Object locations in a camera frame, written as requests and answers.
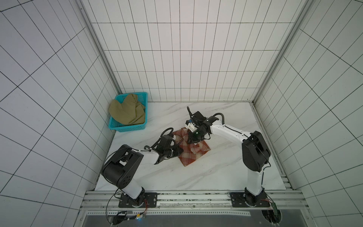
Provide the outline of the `red plaid skirt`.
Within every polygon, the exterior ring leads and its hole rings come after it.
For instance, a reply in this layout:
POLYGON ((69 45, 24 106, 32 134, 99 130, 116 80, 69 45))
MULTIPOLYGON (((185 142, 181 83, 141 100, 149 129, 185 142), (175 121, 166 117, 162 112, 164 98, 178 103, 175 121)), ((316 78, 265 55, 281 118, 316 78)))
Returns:
POLYGON ((173 132, 176 144, 183 149, 183 153, 178 156, 183 166, 192 164, 210 151, 210 147, 205 141, 198 142, 197 144, 188 144, 188 132, 187 128, 181 128, 173 132))

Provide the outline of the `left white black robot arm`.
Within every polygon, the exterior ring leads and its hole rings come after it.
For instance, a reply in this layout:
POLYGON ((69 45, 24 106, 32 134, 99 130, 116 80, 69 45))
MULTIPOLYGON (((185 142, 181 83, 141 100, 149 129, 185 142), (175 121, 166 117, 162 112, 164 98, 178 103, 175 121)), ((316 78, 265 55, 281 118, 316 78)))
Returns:
POLYGON ((158 165, 183 153, 179 146, 181 142, 176 141, 173 132, 173 128, 167 128, 152 146, 145 146, 143 150, 122 145, 106 159, 101 175, 121 190, 132 205, 141 206, 145 200, 145 189, 133 179, 134 175, 140 165, 158 165))

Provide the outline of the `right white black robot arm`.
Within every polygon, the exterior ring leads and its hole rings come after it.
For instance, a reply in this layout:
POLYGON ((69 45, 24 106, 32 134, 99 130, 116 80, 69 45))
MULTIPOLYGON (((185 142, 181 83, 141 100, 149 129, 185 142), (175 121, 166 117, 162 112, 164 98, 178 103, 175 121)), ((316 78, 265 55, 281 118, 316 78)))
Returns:
POLYGON ((222 113, 216 113, 207 118, 199 111, 192 113, 187 107, 190 120, 185 126, 188 131, 188 144, 204 141, 206 135, 220 136, 242 150, 243 163, 248 169, 247 186, 242 195, 242 201, 248 207, 257 207, 261 201, 267 200, 263 187, 264 170, 271 167, 269 157, 271 152, 262 134, 258 131, 246 132, 225 124, 222 113))

